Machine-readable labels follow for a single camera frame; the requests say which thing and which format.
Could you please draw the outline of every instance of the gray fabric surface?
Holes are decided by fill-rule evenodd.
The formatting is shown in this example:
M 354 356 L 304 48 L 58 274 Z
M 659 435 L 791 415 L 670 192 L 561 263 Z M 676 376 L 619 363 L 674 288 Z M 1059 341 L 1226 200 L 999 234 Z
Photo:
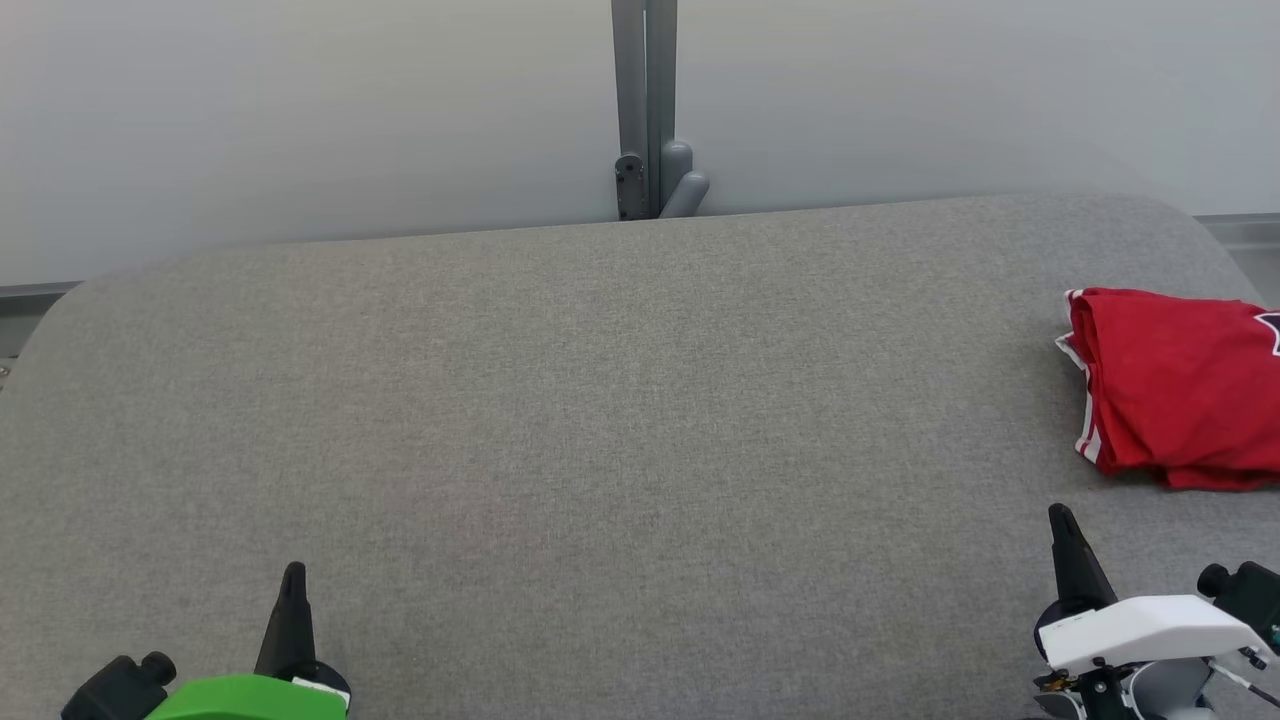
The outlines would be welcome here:
M 1121 594 L 1280 566 L 1275 493 L 1074 454 L 1089 284 L 1257 300 L 1189 218 L 1092 195 L 88 282 L 0 395 L 0 715 L 122 652 L 248 671 L 298 559 L 357 719 L 1019 717 L 1051 502 Z

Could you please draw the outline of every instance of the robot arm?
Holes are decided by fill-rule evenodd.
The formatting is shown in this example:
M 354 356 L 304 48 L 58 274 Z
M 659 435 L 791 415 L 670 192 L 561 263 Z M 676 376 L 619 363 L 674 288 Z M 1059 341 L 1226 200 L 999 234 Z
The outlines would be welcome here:
M 337 670 L 316 660 L 307 602 L 306 568 L 291 562 L 280 580 L 252 675 L 191 680 L 169 696 L 177 676 L 163 653 L 140 665 L 116 657 L 81 685 L 63 708 L 63 720 L 343 720 L 351 687 Z
M 1050 507 L 1059 598 L 1036 624 L 1052 670 L 1037 702 L 1055 717 L 1213 717 L 1201 689 L 1215 671 L 1280 707 L 1224 666 L 1243 656 L 1263 670 L 1280 651 L 1280 575 L 1247 562 L 1231 575 L 1211 565 L 1196 596 L 1117 601 L 1093 548 L 1065 505 Z

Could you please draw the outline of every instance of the red shirt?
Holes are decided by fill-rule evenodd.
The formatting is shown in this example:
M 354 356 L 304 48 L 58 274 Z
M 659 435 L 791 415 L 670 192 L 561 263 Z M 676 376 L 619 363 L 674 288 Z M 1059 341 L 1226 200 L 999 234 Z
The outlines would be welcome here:
M 1066 302 L 1073 332 L 1057 343 L 1088 386 L 1075 448 L 1103 474 L 1147 469 L 1203 489 L 1280 480 L 1280 313 L 1139 290 Z

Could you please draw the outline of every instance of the metal pole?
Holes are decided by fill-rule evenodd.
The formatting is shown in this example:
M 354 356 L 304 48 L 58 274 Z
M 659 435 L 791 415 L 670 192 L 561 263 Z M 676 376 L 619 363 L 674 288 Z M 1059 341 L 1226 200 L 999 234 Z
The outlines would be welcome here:
M 657 177 L 649 161 L 648 114 L 645 110 L 645 8 L 644 0 L 613 0 L 613 72 L 618 86 L 618 149 L 614 164 L 618 184 L 618 218 L 636 220 L 657 217 L 650 211 L 655 193 L 648 176 Z
M 662 213 L 662 149 L 676 137 L 676 0 L 648 0 L 645 13 L 649 208 Z M 668 182 L 668 193 L 675 183 Z

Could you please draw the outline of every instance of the white wall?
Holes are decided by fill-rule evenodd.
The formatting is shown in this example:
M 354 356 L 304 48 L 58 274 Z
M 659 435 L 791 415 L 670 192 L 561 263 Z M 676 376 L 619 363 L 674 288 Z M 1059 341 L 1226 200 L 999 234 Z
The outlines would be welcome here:
M 681 0 L 705 213 L 1098 188 L 1280 210 L 1275 0 Z
M 0 286 L 608 220 L 603 0 L 4 0 Z

